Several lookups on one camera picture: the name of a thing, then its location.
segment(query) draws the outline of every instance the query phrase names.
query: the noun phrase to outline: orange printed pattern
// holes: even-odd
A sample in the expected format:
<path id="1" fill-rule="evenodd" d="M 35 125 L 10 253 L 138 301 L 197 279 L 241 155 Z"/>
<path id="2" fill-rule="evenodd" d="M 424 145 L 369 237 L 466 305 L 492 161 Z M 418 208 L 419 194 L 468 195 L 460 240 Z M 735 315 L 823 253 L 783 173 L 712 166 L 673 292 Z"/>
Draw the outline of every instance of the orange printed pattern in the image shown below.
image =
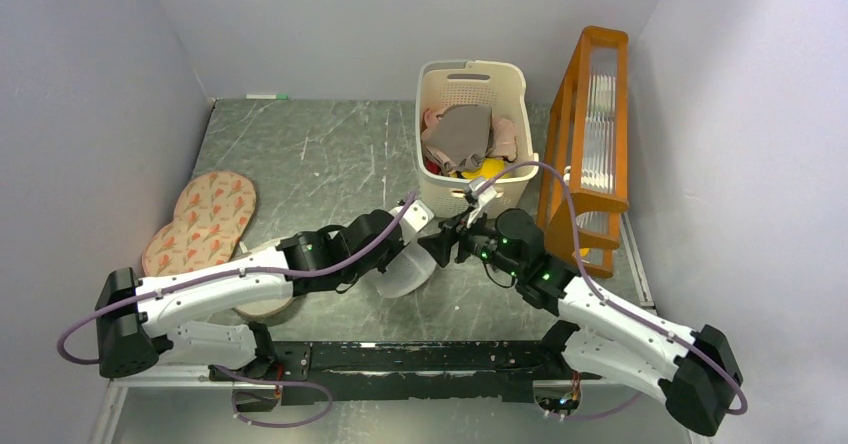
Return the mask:
<path id="1" fill-rule="evenodd" d="M 166 276 L 227 262 L 256 209 L 246 177 L 212 172 L 188 183 L 163 227 L 142 255 L 146 275 Z"/>

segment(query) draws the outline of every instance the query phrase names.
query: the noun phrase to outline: black plastic cap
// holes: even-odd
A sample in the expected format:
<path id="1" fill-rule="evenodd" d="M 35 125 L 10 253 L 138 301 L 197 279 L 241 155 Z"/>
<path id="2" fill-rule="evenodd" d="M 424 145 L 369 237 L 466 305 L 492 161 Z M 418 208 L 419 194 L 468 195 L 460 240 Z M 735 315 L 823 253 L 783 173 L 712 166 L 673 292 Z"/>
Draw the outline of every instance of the black plastic cap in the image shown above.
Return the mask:
<path id="1" fill-rule="evenodd" d="M 95 309 L 135 295 L 138 279 L 131 268 L 109 274 Z M 153 367 L 159 353 L 141 326 L 136 305 L 125 306 L 97 319 L 100 375 L 113 379 Z"/>
<path id="2" fill-rule="evenodd" d="M 738 384 L 742 384 L 736 357 L 721 331 L 704 326 L 694 345 L 716 361 Z M 678 366 L 671 381 L 661 379 L 659 383 L 666 396 L 666 410 L 687 429 L 704 436 L 714 436 L 733 402 L 733 389 L 691 352 L 678 359 Z"/>

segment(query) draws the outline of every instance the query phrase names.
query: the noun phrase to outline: gray marble surface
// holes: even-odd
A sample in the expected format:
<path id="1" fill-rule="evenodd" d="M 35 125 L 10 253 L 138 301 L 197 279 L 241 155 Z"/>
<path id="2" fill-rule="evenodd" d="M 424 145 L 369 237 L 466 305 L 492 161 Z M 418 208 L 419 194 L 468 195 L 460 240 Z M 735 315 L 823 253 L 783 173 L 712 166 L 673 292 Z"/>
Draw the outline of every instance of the gray marble surface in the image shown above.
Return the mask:
<path id="1" fill-rule="evenodd" d="M 548 109 L 527 108 L 540 154 Z M 258 204 L 242 236 L 252 248 L 393 207 L 417 187 L 415 121 L 414 102 L 219 100 L 193 174 L 228 170 L 254 182 Z M 531 182 L 519 203 L 533 215 L 539 183 L 540 177 Z M 615 260 L 616 276 L 602 285 L 638 303 L 623 248 Z M 224 311 L 209 322 L 242 319 Z M 480 262 L 469 259 L 437 268 L 427 283 L 398 299 L 383 299 L 363 280 L 344 296 L 298 298 L 265 322 L 277 340 L 511 340 L 542 337 L 554 317 L 492 284 Z"/>

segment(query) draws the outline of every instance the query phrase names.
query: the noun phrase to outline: gray wall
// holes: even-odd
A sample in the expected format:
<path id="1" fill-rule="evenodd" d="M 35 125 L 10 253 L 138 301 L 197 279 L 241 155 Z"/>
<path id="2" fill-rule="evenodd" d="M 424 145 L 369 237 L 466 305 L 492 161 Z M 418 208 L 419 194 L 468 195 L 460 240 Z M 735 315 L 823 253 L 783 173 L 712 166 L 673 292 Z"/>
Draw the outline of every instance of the gray wall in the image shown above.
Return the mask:
<path id="1" fill-rule="evenodd" d="M 166 222 L 208 107 L 156 0 L 0 0 L 3 442 L 88 439 L 106 381 L 54 343 Z"/>
<path id="2" fill-rule="evenodd" d="M 848 442 L 848 0 L 661 0 L 633 53 L 631 204 L 660 311 L 722 328 L 716 442 Z"/>
<path id="3" fill-rule="evenodd" d="M 434 59 L 506 61 L 551 102 L 580 30 L 641 32 L 657 0 L 161 0 L 214 97 L 415 99 Z"/>

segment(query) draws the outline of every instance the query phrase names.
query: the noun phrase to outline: table top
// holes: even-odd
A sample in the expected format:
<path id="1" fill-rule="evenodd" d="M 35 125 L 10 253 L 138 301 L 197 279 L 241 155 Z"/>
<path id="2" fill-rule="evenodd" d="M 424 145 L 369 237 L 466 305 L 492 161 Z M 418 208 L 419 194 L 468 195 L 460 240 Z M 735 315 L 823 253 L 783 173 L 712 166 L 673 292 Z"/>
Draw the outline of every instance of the table top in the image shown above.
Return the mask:
<path id="1" fill-rule="evenodd" d="M 528 105 L 533 148 L 544 152 L 546 105 Z M 253 181 L 259 195 L 242 242 L 268 240 L 327 224 L 349 224 L 359 214 L 390 209 L 417 187 L 415 103 L 408 101 L 219 100 L 212 112 L 193 177 L 227 170 Z M 536 214 L 540 176 L 519 207 Z M 624 248 L 616 275 L 601 281 L 639 303 Z M 228 310 L 209 322 L 243 322 Z M 538 339 L 555 322 L 515 290 L 488 280 L 479 261 L 437 268 L 415 292 L 384 299 L 360 281 L 334 292 L 299 297 L 264 320 L 275 340 L 520 340 Z"/>

